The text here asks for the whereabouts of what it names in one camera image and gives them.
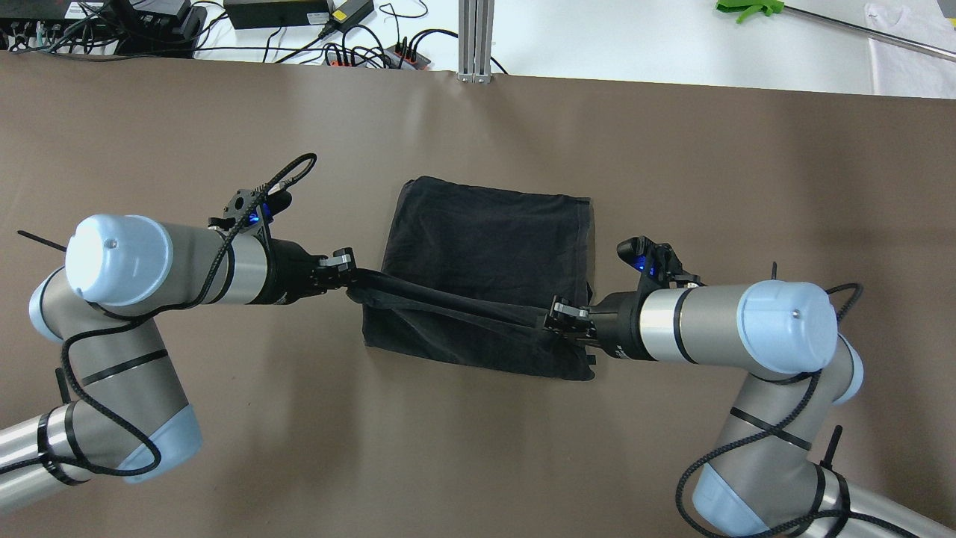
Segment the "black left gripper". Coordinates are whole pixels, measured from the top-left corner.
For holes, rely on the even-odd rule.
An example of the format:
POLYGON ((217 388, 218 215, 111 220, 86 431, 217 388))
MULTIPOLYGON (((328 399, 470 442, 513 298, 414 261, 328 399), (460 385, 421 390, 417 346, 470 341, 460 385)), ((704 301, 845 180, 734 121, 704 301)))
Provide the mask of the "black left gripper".
POLYGON ((266 304, 291 304, 302 297, 324 294, 331 289, 329 275, 350 278, 356 269, 352 248, 339 249, 328 258, 310 254, 293 241, 270 239, 269 246, 266 304))

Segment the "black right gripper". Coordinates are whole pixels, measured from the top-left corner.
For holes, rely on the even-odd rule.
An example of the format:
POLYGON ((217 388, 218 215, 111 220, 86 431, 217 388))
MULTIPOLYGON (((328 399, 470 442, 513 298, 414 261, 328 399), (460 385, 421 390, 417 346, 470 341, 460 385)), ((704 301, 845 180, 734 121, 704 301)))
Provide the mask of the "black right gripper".
POLYGON ((607 355, 645 360, 639 334, 639 310, 639 294, 635 291, 612 293, 589 309, 554 296, 552 314, 546 314, 543 327, 568 341, 585 341, 591 338, 592 323, 593 338, 607 355))

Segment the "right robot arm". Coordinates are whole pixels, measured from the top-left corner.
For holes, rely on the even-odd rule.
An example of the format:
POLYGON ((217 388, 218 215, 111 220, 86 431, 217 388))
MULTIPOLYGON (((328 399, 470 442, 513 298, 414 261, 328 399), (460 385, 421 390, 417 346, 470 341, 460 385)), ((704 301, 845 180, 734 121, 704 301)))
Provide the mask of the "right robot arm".
POLYGON ((594 306, 557 297, 544 327, 621 359, 720 365, 745 372, 714 449, 675 493, 707 536, 952 537, 954 531, 855 486, 809 453, 833 406, 863 384, 863 361, 839 333, 817 285, 755 285, 615 293, 594 306))

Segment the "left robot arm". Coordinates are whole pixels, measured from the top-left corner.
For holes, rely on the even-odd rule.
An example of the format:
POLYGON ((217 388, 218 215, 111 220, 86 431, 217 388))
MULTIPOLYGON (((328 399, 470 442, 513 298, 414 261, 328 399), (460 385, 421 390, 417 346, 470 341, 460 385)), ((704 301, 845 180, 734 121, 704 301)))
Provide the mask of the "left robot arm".
POLYGON ((28 317, 61 351, 75 398, 2 432, 2 512, 96 474, 135 484, 202 446, 154 317, 191 304, 288 304, 348 285, 350 248, 308 254, 260 217, 239 234, 97 214, 69 239, 65 265, 34 290, 28 317))

